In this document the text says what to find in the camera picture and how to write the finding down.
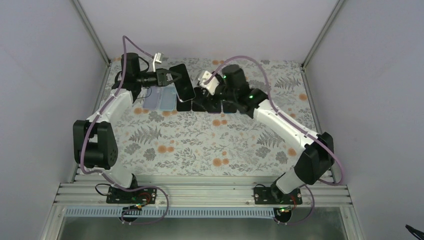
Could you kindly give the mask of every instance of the light blue phone case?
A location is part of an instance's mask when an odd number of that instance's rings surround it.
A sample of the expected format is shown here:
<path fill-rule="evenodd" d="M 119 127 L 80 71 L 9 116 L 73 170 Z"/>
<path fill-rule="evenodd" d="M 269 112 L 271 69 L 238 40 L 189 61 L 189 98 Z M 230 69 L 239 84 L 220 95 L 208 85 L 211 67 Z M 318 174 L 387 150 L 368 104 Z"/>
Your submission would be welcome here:
<path fill-rule="evenodd" d="M 147 89 L 146 94 L 149 96 L 144 99 L 143 108 L 149 110 L 156 110 L 161 99 L 161 92 L 161 87 L 152 86 L 150 89 Z"/>
<path fill-rule="evenodd" d="M 159 110 L 173 111 L 177 104 L 177 90 L 174 86 L 166 86 L 162 89 Z"/>

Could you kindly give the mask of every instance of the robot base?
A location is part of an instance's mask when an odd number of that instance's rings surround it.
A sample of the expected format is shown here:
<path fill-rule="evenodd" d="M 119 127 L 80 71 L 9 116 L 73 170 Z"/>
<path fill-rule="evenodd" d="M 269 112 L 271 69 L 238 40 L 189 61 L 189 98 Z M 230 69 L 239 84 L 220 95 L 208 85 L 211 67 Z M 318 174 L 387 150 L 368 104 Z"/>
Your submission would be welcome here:
<path fill-rule="evenodd" d="M 138 191 L 122 191 L 121 189 L 109 187 L 109 192 L 107 193 L 106 203 L 108 204 L 143 204 L 147 203 L 146 195 L 143 193 L 149 194 L 150 201 L 149 205 L 155 204 L 157 190 L 155 188 L 145 188 Z"/>
<path fill-rule="evenodd" d="M 299 188 L 296 188 L 289 194 L 283 194 L 279 200 L 273 197 L 270 187 L 256 186 L 253 188 L 253 195 L 254 204 L 256 205 L 294 205 L 293 199 L 297 205 L 302 204 L 302 195 Z"/>

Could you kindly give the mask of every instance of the gray wall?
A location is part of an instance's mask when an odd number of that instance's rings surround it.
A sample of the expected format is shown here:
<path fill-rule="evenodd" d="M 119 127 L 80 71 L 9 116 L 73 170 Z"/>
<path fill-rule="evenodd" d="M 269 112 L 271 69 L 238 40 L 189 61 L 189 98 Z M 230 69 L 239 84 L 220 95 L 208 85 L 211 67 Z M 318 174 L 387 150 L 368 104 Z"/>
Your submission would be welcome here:
<path fill-rule="evenodd" d="M 337 0 L 80 0 L 111 58 L 122 35 L 167 57 L 303 62 Z"/>
<path fill-rule="evenodd" d="M 424 1 L 347 1 L 307 67 L 367 239 L 424 231 Z"/>
<path fill-rule="evenodd" d="M 71 1 L 0 3 L 0 233 L 38 239 L 106 65 Z"/>

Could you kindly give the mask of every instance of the black smartphone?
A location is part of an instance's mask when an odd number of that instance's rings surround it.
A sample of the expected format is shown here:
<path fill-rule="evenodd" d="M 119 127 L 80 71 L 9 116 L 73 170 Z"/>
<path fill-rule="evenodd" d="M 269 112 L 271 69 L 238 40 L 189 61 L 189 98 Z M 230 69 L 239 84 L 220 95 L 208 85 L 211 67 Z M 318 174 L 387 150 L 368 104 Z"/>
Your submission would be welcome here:
<path fill-rule="evenodd" d="M 237 113 L 237 107 L 230 102 L 222 101 L 222 111 L 225 114 L 235 114 Z"/>
<path fill-rule="evenodd" d="M 191 110 L 193 110 L 193 112 L 206 112 L 206 110 L 199 104 L 197 103 L 201 103 L 203 100 L 203 90 L 200 87 L 195 87 L 194 88 L 194 92 L 196 97 L 193 99 L 192 102 L 192 106 L 191 106 Z"/>
<path fill-rule="evenodd" d="M 196 97 L 195 91 L 193 90 L 192 81 L 190 80 L 189 72 L 187 71 L 185 64 L 179 64 L 173 67 L 170 67 L 171 72 L 176 72 L 181 74 L 181 79 L 175 81 L 177 102 L 187 102 Z"/>
<path fill-rule="evenodd" d="M 220 114 L 222 111 L 221 101 L 216 101 L 206 107 L 206 111 L 210 114 Z"/>
<path fill-rule="evenodd" d="M 185 102 L 180 102 L 178 97 L 176 98 L 176 110 L 177 112 L 189 112 L 192 110 L 192 101 L 188 100 Z"/>

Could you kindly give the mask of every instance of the floral tablecloth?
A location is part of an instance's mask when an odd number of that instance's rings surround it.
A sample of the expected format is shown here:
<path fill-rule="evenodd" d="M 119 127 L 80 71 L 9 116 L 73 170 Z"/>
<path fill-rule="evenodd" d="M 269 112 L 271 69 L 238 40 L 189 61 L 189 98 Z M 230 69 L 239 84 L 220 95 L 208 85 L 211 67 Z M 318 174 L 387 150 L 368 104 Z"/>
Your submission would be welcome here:
<path fill-rule="evenodd" d="M 114 59 L 103 101 L 121 70 Z M 213 71 L 223 60 L 166 58 L 169 68 L 184 63 L 195 85 L 201 70 Z M 250 85 L 266 91 L 259 69 L 248 60 L 235 60 Z M 300 66 L 291 61 L 261 60 L 271 82 L 272 99 L 301 124 L 315 130 Z M 119 158 L 136 175 L 279 176 L 292 168 L 299 152 L 267 126 L 240 113 L 152 111 L 138 99 L 114 128 Z"/>

